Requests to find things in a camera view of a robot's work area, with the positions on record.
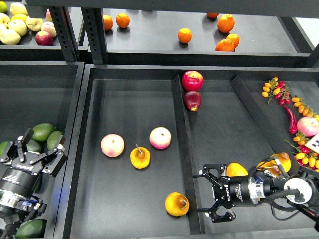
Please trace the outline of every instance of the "pink apple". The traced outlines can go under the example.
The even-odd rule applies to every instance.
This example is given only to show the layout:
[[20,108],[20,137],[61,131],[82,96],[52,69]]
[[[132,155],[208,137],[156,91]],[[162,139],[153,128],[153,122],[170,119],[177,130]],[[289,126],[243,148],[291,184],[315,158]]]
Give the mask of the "pink apple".
[[181,79],[181,85],[186,91],[198,91],[203,82],[203,76],[197,71],[186,71]]
[[50,13],[49,9],[46,11],[45,19],[47,21],[52,21],[52,17],[51,17],[51,13]]
[[39,46],[53,46],[53,38],[47,31],[39,31],[35,35],[35,41]]
[[167,128],[158,127],[150,134],[150,143],[154,148],[164,149],[170,144],[171,135]]
[[101,141],[101,149],[106,156],[117,157],[124,150],[124,140],[118,134],[108,134]]
[[319,133],[319,122],[313,117],[302,117],[297,122],[297,128],[306,137],[312,137]]
[[52,37],[56,37],[56,31],[53,22],[46,21],[41,26],[41,31],[47,31],[51,34]]

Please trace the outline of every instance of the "apple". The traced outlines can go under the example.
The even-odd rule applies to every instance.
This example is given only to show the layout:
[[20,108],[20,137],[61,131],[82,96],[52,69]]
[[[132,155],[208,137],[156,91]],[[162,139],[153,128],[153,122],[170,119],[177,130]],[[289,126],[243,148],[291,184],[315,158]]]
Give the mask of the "apple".
[[51,16],[51,13],[50,13],[50,10],[49,10],[49,9],[46,10],[45,19],[46,19],[47,21],[52,21],[52,16]]
[[124,150],[124,140],[118,134],[108,134],[101,141],[101,149],[106,156],[117,157]]
[[19,2],[13,2],[10,5],[10,12],[12,15],[16,14],[24,14],[28,16],[28,12],[23,4],[20,4]]
[[306,137],[312,137],[319,133],[319,122],[313,117],[302,117],[297,122],[297,129]]
[[39,31],[35,35],[35,42],[39,46],[53,46],[53,38],[47,31]]
[[198,111],[201,105],[201,95],[197,91],[189,91],[184,96],[184,104],[190,111]]
[[47,31],[51,34],[52,37],[56,37],[56,31],[53,22],[46,21],[41,26],[41,31]]
[[8,28],[16,31],[20,36],[26,35],[27,27],[24,21],[16,19],[8,23]]
[[0,12],[0,24],[8,27],[8,22],[10,22],[10,17],[4,13]]
[[0,41],[4,45],[17,45],[20,39],[20,35],[14,30],[5,29],[0,32]]
[[171,135],[167,128],[157,127],[150,134],[150,143],[154,148],[164,149],[170,144]]
[[32,18],[27,16],[25,19],[25,24],[31,31],[40,31],[43,20],[41,18]]
[[203,82],[203,76],[197,71],[187,71],[181,79],[181,84],[186,91],[198,91]]

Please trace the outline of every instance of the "black tray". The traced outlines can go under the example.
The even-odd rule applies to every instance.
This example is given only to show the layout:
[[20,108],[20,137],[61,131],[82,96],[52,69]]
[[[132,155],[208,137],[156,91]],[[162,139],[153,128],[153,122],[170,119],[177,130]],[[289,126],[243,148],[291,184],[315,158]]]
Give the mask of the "black tray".
[[[0,141],[16,140],[27,128],[48,122],[65,133],[68,155],[83,68],[81,62],[1,62]],[[1,175],[6,170],[0,165]],[[65,165],[56,178],[43,174],[36,194],[47,204],[41,216],[47,219],[45,238],[53,238],[64,172]]]
[[[235,221],[213,224],[195,211],[214,203],[211,184],[203,178],[191,179],[206,163],[239,162],[251,169],[274,153],[231,86],[236,76],[251,84],[274,76],[288,82],[301,77],[314,81],[318,70],[195,67],[192,69],[205,78],[200,89],[203,103],[198,112],[187,113],[178,107],[183,91],[179,91],[177,74],[190,69],[87,65],[74,129],[79,138],[77,159],[74,165],[67,165],[74,171],[64,180],[76,197],[69,198],[68,210],[66,206],[59,209],[67,217],[57,235],[67,238],[70,233],[72,239],[318,236],[315,223],[306,216],[299,214],[279,222],[267,205],[234,208]],[[155,150],[149,143],[149,133],[157,126],[166,126],[172,133],[167,150]],[[125,151],[118,158],[110,159],[101,152],[100,141],[108,133],[125,140]],[[129,154],[136,142],[152,155],[150,167],[142,171],[130,163]],[[164,201],[172,191],[190,198],[186,217],[176,219],[165,212]]]

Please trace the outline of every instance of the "green apple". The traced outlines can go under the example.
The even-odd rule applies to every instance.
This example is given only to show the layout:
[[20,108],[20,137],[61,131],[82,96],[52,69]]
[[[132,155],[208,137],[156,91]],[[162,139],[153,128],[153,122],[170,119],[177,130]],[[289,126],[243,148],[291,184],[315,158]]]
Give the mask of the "green apple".
[[40,31],[43,20],[42,18],[32,18],[27,16],[25,19],[25,24],[32,31]]
[[10,17],[4,13],[0,12],[0,24],[8,27],[8,22],[10,22]]
[[6,13],[7,10],[8,10],[8,8],[7,8],[6,4],[5,4],[5,2],[4,1],[0,1],[0,12]]
[[27,27],[20,19],[12,20],[8,23],[8,28],[16,31],[20,36],[26,35]]
[[13,2],[10,5],[10,12],[12,15],[16,14],[24,14],[28,16],[28,12],[25,8],[25,6],[19,2]]
[[20,35],[11,29],[5,29],[0,32],[0,41],[4,45],[17,45],[20,39]]
[[0,32],[2,32],[5,29],[6,29],[5,25],[0,24]]

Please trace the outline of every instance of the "fruit stem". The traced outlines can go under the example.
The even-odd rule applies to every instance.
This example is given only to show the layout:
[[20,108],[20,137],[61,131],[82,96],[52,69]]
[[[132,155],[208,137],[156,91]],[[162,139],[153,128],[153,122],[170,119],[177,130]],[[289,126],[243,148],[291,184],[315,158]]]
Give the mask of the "fruit stem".
[[140,152],[140,155],[142,155],[143,153],[142,153],[142,151],[140,150],[140,148],[138,147],[138,144],[135,143],[135,145],[136,145],[136,147],[138,148],[138,150],[139,150],[139,152]]

